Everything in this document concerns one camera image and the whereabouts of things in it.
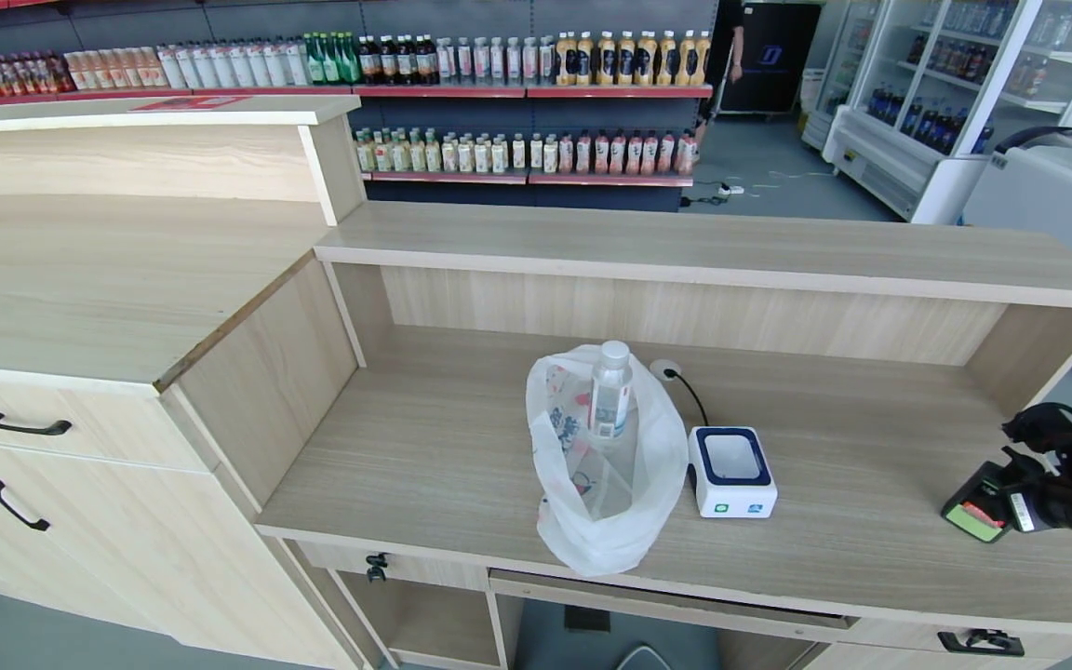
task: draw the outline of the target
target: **drawer handle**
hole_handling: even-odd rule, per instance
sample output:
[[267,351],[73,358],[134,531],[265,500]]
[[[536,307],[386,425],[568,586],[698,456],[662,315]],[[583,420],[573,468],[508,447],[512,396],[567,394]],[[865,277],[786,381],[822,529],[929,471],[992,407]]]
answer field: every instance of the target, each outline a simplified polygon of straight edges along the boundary
[[29,528],[33,531],[40,531],[41,533],[47,531],[48,526],[51,526],[51,523],[48,523],[43,519],[38,519],[35,521],[27,521],[25,515],[18,513],[16,511],[16,508],[13,508],[13,506],[11,506],[11,504],[9,504],[9,502],[5,501],[5,498],[3,498],[3,489],[5,488],[8,488],[8,485],[3,482],[3,479],[0,479],[0,505],[4,506],[5,510],[14,515],[14,518],[16,518],[18,521],[23,521],[23,525],[29,526]]
[[68,420],[57,420],[57,422],[48,426],[48,428],[24,428],[23,426],[8,426],[3,423],[8,415],[0,412],[0,430],[12,430],[14,433],[28,433],[31,435],[63,435],[69,432],[69,428],[73,428],[72,423]]
[[937,639],[949,653],[974,653],[979,656],[1025,656],[1025,645],[1019,638],[1009,636],[1003,631],[988,631],[986,628],[974,628],[967,632],[966,641],[957,639],[953,631],[937,632]]
[[370,565],[370,568],[367,568],[367,582],[387,581],[387,572],[384,571],[384,568],[387,568],[387,554],[367,556],[367,565]]

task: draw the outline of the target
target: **white plastic bag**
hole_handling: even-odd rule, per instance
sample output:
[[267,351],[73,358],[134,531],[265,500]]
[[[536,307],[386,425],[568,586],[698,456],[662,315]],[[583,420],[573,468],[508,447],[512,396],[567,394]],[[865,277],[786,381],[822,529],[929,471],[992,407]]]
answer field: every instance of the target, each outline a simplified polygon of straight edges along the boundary
[[681,496],[688,464],[685,425],[658,378],[630,357],[632,407],[617,445],[586,432],[596,344],[541,357],[527,373],[527,427],[545,489],[536,530],[584,577],[635,568]]

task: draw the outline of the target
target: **light wood countertop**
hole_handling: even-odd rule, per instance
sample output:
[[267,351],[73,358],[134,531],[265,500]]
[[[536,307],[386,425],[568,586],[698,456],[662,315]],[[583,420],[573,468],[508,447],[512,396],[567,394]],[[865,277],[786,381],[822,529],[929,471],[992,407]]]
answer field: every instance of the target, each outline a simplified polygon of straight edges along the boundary
[[[536,533],[524,416],[537,357],[578,340],[391,327],[265,505],[264,534],[574,577]],[[963,369],[632,344],[684,366],[715,425],[754,426],[770,520],[681,501],[632,571],[601,578],[792,610],[1072,632],[1072,533],[996,545],[939,517],[1006,417]],[[686,425],[697,411],[669,385]]]
[[217,109],[135,110],[184,96],[0,105],[0,132],[142,125],[319,125],[360,106],[357,95],[252,95]]
[[1072,251],[1009,229],[572,208],[364,203],[337,263],[1072,308]]
[[314,203],[0,196],[0,370],[150,387],[327,229]]

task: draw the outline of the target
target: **gray floor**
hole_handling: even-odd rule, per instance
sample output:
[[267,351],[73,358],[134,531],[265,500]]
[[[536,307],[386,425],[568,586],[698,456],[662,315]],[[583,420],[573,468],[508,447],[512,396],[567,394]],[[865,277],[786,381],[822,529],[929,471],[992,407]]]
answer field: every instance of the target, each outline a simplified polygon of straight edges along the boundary
[[[714,207],[695,204],[682,211],[725,215],[785,215],[897,221],[846,177],[800,142],[787,119],[719,120],[710,129],[697,166],[694,198],[715,193],[716,182],[741,187]],[[1051,396],[1072,404],[1072,373]],[[615,615],[612,632],[564,631],[561,608],[533,602],[524,610],[520,662],[523,670],[609,670],[623,654],[645,641],[673,670],[716,669],[715,632],[664,621]],[[184,647],[165,636],[103,624],[0,596],[0,670],[301,670],[253,658]],[[1072,659],[1055,670],[1072,670]]]

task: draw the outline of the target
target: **black cable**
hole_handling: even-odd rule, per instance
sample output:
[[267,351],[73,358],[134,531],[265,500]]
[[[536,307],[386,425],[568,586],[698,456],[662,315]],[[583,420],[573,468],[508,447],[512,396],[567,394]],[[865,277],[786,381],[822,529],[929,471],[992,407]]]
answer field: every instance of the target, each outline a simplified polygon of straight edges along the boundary
[[689,385],[689,382],[686,381],[684,374],[676,372],[676,370],[668,369],[665,370],[665,377],[681,379],[681,384],[685,385],[686,389],[688,389],[688,394],[694,396],[694,402],[697,403],[697,408],[699,408],[699,411],[702,411],[702,425],[709,426],[710,416],[705,415],[705,405],[702,405],[702,399],[697,398],[697,391],[694,391],[694,386]]

